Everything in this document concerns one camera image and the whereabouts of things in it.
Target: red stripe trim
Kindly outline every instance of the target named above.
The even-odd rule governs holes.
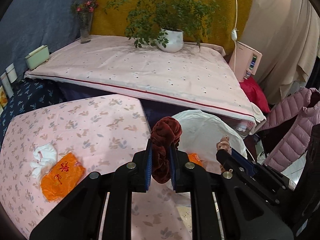
[[[104,83],[99,83],[99,82],[92,82],[92,81],[86,81],[86,80],[78,80],[78,79],[66,78],[66,77],[48,76],[48,75],[36,75],[36,74],[29,74],[29,75],[38,76],[38,77],[62,78],[62,79],[73,80],[73,81],[78,81],[78,82],[85,82],[85,83],[91,83],[91,84],[102,85],[102,86],[107,86],[107,87],[127,89],[127,90],[131,90],[131,91],[136,91],[136,92],[145,93],[145,94],[152,94],[152,95],[155,95],[155,96],[161,96],[161,97],[166,97],[166,98],[170,98],[170,99],[175,99],[175,100],[179,100],[179,101],[183,101],[183,102],[187,102],[187,103],[191,103],[191,104],[196,104],[196,105],[200,105],[200,106],[212,107],[212,108],[216,108],[216,109],[220,109],[220,110],[224,110],[224,111],[228,111],[228,112],[233,112],[233,113],[236,113],[236,114],[247,115],[247,116],[250,116],[250,117],[253,117],[253,118],[254,118],[253,115],[244,114],[244,113],[241,113],[241,112],[238,112],[238,111],[234,111],[234,110],[230,110],[230,109],[225,109],[225,108],[218,107],[218,106],[211,106],[211,105],[206,105],[206,104],[202,104],[202,103],[196,103],[196,102],[189,101],[189,100],[182,99],[182,98],[175,98],[175,97],[171,97],[171,96],[167,96],[167,95],[162,95],[162,94],[153,93],[153,92],[148,92],[148,91],[142,91],[142,90],[133,89],[133,88],[126,88],[126,87],[121,87],[121,86],[116,86],[116,85],[109,85],[109,84],[104,84]]]

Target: brown velvet scrunchie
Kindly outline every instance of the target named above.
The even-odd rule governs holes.
[[[172,117],[159,120],[151,132],[152,141],[152,177],[158,183],[166,183],[170,179],[169,147],[179,145],[181,125]]]

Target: red fabric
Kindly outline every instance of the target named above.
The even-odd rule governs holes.
[[[152,177],[158,183],[163,184],[170,179],[168,149],[172,143],[178,147],[181,134],[181,125],[172,117],[162,118],[152,129]]]
[[[263,113],[270,113],[270,108],[266,96],[252,77],[249,77],[243,82],[240,82],[240,87],[242,88],[250,102],[259,107]]]

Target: red pillow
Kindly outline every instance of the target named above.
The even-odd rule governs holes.
[[[266,96],[264,95],[262,89],[259,87],[257,82],[252,78],[249,77],[245,79],[243,82],[240,82],[240,86],[250,102],[254,103],[260,110],[268,114],[270,113],[270,108],[268,105],[268,101]]]

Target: navy cloth with leaf print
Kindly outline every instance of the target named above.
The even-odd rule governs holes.
[[[48,80],[25,80],[19,90],[9,99],[0,115],[0,144],[12,118],[42,107],[65,102],[57,85]]]

